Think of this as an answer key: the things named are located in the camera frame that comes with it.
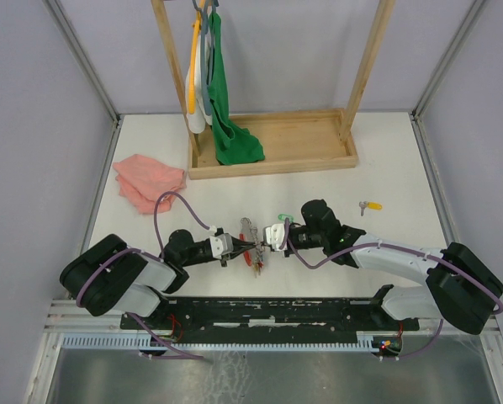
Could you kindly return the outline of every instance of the wooden tray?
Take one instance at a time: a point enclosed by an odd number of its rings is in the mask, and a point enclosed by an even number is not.
[[[231,116],[233,122],[249,129],[259,139],[265,160],[221,166],[216,160],[212,132],[206,130],[199,135],[201,155],[198,157],[190,147],[190,178],[223,178],[355,167],[358,154],[352,136],[349,136],[344,144],[339,139],[343,112],[343,109],[323,109]]]

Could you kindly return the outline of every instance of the wooden post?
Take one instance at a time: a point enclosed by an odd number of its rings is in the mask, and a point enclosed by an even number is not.
[[[368,42],[363,51],[356,80],[354,80],[354,85],[352,86],[351,97],[349,98],[349,104],[345,112],[345,119],[342,121],[342,127],[339,132],[339,139],[342,143],[351,135],[352,122],[354,121],[354,116],[362,100],[363,90],[368,83],[375,58],[379,53],[380,44],[383,41],[384,31],[388,26],[389,16],[392,14],[394,4],[395,0],[380,0],[377,6],[377,12],[375,13],[371,30],[369,31]]]
[[[188,136],[190,137],[190,144],[192,145],[193,154],[197,157],[200,156],[201,150],[199,149],[199,143],[197,136],[192,133],[188,127],[188,119],[186,117],[186,96],[184,92],[184,80],[181,73],[181,67],[178,63],[177,48],[175,48],[175,42],[173,40],[173,34],[171,32],[171,26],[169,25],[169,19],[167,18],[166,7],[164,6],[164,0],[151,0],[152,9],[154,10],[154,15],[156,16],[156,23],[158,24],[158,30],[160,31],[161,40],[166,48],[167,61],[169,62],[169,67],[171,68],[171,74],[173,76],[173,81],[175,82],[175,89],[177,90],[178,102],[181,104],[181,110],[183,112],[184,121],[186,122],[186,129],[188,130]]]

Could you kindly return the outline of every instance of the yellow tool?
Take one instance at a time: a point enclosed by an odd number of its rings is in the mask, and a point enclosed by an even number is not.
[[[363,202],[360,202],[358,204],[360,206],[360,216],[363,216],[363,211],[366,208],[373,209],[373,210],[381,210],[383,209],[383,206],[381,204],[378,204],[377,202],[367,202],[364,200]]]
[[[205,0],[201,0],[199,7],[203,9]],[[198,11],[193,23],[192,55],[190,56],[190,75],[188,81],[188,113],[195,112],[195,54],[198,46],[199,31],[201,30],[201,13]]]

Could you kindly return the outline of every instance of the green clip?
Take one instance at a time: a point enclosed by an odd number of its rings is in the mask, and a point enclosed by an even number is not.
[[[294,218],[291,215],[285,215],[284,213],[280,213],[278,215],[278,220],[280,220],[280,221],[285,221],[285,218],[288,218],[289,222],[291,222],[291,223],[294,222]]]

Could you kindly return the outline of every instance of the yellow handle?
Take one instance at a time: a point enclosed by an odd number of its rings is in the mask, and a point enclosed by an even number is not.
[[[203,8],[205,0],[201,0],[200,8]],[[195,54],[198,46],[199,30],[201,29],[201,14],[196,13],[195,23],[193,23],[192,35],[192,55],[190,56],[190,75],[188,80],[188,113],[195,112]]]
[[[377,202],[368,202],[368,208],[375,209],[375,210],[381,210],[381,209],[383,209],[383,206],[381,204],[378,204]]]

